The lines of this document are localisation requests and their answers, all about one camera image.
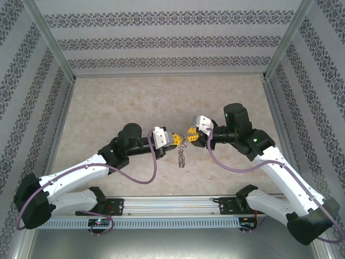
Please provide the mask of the grey sheet metal panel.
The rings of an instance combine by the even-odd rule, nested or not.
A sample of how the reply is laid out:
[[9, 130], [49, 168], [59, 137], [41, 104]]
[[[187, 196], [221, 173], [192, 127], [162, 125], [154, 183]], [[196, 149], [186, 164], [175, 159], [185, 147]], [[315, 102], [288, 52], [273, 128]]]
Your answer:
[[114, 230], [94, 237], [86, 230], [39, 230], [29, 259], [318, 259], [279, 232], [236, 229]]

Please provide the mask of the right aluminium side rail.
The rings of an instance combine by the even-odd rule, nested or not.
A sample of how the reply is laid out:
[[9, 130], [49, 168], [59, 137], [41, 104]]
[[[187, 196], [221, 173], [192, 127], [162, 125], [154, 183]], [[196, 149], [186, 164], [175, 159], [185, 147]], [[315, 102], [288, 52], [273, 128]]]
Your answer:
[[277, 132], [277, 136], [280, 143], [280, 149], [286, 160], [291, 164], [291, 166], [299, 173], [298, 163], [295, 160], [295, 156], [292, 150], [291, 143], [286, 131], [283, 117], [280, 112], [279, 105], [274, 95], [274, 91], [269, 81], [261, 80], [267, 99], [267, 103], [272, 115], [273, 123]]

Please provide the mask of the aluminium side rail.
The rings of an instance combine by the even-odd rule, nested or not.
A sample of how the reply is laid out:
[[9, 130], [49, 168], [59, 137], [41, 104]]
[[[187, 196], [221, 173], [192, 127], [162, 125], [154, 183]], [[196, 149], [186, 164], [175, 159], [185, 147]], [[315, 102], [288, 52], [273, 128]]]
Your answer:
[[280, 112], [279, 105], [274, 95], [274, 91], [269, 81], [261, 80], [267, 99], [267, 103], [272, 115], [273, 123], [277, 132], [277, 136], [280, 143], [280, 149], [286, 160], [291, 164], [291, 166], [299, 173], [298, 163], [295, 160], [295, 156], [292, 150], [291, 143], [286, 131], [283, 117]]
[[69, 84], [68, 90], [65, 93], [63, 105], [62, 105], [60, 112], [59, 112], [59, 117], [57, 120], [56, 127], [54, 128], [54, 135], [52, 137], [52, 141], [51, 141], [50, 147], [48, 149], [47, 158], [45, 160], [45, 164], [44, 164], [44, 167], [42, 169], [42, 172], [39, 173], [39, 175], [38, 175], [39, 178], [42, 178], [43, 176], [50, 174], [53, 170], [56, 156], [58, 153], [59, 144], [61, 141], [61, 136], [63, 134], [64, 125], [66, 122], [68, 110], [69, 110], [70, 103], [71, 103], [72, 96], [73, 96], [73, 91], [75, 88], [75, 82], [76, 82], [76, 80], [72, 81]]

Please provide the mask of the aluminium back frame beam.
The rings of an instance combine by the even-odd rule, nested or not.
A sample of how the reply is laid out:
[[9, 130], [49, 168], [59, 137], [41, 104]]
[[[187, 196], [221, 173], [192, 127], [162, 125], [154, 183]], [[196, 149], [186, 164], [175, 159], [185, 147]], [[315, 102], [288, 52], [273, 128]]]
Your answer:
[[134, 78], [134, 77], [196, 77], [196, 76], [259, 76], [265, 78], [263, 72], [159, 72], [159, 73], [111, 73], [111, 74], [80, 74], [76, 79], [93, 79], [93, 78]]

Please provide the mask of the aluminium mounting rail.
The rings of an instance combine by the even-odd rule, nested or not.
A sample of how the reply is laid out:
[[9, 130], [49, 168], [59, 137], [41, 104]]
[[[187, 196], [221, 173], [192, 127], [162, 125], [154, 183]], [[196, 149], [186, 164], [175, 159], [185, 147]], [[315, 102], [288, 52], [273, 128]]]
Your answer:
[[213, 196], [144, 196], [144, 197], [103, 197], [101, 199], [82, 193], [65, 194], [50, 203], [51, 216], [82, 215], [91, 210], [97, 201], [103, 199], [124, 199], [125, 215], [221, 215]]

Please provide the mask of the left aluminium side rail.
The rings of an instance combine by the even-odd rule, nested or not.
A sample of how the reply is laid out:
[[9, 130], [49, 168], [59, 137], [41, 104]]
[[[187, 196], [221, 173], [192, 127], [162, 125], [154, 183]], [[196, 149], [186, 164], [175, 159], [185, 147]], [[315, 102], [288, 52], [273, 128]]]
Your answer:
[[76, 82], [76, 80], [72, 81], [69, 84], [68, 90], [65, 93], [63, 105], [62, 105], [60, 112], [59, 112], [59, 117], [57, 120], [56, 127], [54, 128], [54, 135], [52, 137], [52, 141], [51, 141], [50, 147], [48, 149], [47, 158], [45, 160], [45, 164], [44, 164], [44, 167], [42, 169], [42, 172], [39, 173], [39, 175], [38, 175], [39, 178], [42, 178], [43, 176], [50, 174], [53, 170], [56, 156], [58, 153], [59, 144], [61, 141], [61, 136], [63, 134], [64, 125], [66, 122], [68, 110], [69, 110], [70, 103], [71, 103], [72, 96], [73, 96], [73, 91], [75, 88], [75, 82]]

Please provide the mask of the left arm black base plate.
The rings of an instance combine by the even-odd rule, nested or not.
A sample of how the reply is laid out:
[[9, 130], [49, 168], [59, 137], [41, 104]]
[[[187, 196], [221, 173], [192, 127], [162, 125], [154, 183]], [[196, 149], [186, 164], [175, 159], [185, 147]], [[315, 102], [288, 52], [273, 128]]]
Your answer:
[[90, 210], [97, 214], [107, 216], [121, 216], [124, 209], [124, 199], [103, 199], [100, 202], [97, 201], [95, 206]]

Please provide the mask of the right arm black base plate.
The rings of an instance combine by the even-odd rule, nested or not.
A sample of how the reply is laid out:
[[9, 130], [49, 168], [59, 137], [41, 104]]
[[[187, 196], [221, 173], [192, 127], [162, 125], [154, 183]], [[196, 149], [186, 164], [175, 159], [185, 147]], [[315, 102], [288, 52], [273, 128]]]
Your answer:
[[219, 206], [219, 212], [221, 215], [250, 215], [254, 214], [254, 210], [245, 207], [242, 208], [237, 203], [236, 197], [218, 197], [213, 198], [212, 201]]

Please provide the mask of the right aluminium frame post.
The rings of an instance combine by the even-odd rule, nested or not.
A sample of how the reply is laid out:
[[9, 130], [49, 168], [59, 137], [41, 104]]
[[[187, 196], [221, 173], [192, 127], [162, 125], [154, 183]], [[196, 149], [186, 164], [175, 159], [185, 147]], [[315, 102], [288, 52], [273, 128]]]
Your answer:
[[272, 74], [275, 72], [276, 67], [281, 61], [285, 51], [289, 47], [291, 41], [293, 40], [295, 34], [298, 31], [299, 26], [310, 10], [314, 0], [302, 0], [299, 7], [297, 8], [286, 32], [284, 33], [278, 47], [273, 54], [266, 71], [264, 72], [264, 79], [268, 80], [271, 78]]

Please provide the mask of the aluminium frame post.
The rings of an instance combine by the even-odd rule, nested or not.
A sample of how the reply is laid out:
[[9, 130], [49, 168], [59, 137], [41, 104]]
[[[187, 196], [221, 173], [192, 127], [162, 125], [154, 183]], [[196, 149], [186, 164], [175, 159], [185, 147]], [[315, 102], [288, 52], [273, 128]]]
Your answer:
[[289, 47], [291, 41], [293, 40], [295, 34], [298, 31], [299, 26], [310, 10], [314, 0], [302, 0], [299, 7], [297, 8], [286, 32], [284, 33], [278, 47], [273, 54], [266, 71], [264, 72], [264, 79], [268, 80], [271, 78], [272, 74], [275, 72], [276, 67], [281, 61], [285, 51]]
[[24, 4], [24, 7], [28, 11], [30, 17], [32, 18], [33, 22], [36, 24], [37, 28], [39, 29], [41, 35], [43, 36], [46, 44], [52, 51], [55, 59], [57, 60], [59, 66], [61, 67], [62, 71], [64, 72], [65, 76], [68, 78], [69, 82], [75, 81], [75, 74], [71, 66], [68, 63], [65, 55], [63, 54], [58, 41], [56, 40], [55, 36], [53, 35], [52, 30], [50, 29], [44, 15], [40, 11], [36, 0], [21, 0]]

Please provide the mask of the left aluminium frame post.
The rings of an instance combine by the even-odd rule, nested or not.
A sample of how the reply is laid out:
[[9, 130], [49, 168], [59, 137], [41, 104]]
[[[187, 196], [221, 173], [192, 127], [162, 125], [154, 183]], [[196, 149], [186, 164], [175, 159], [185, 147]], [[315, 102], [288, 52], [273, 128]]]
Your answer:
[[44, 15], [40, 11], [36, 0], [21, 0], [24, 4], [24, 7], [28, 11], [30, 17], [32, 18], [33, 22], [36, 24], [37, 28], [39, 29], [41, 35], [43, 36], [46, 44], [52, 51], [55, 59], [57, 60], [59, 66], [61, 67], [62, 71], [64, 72], [65, 76], [68, 78], [69, 82], [75, 81], [75, 74], [71, 66], [68, 63], [65, 55], [63, 54], [58, 41], [56, 40], [55, 36], [53, 35], [52, 30], [50, 29]]

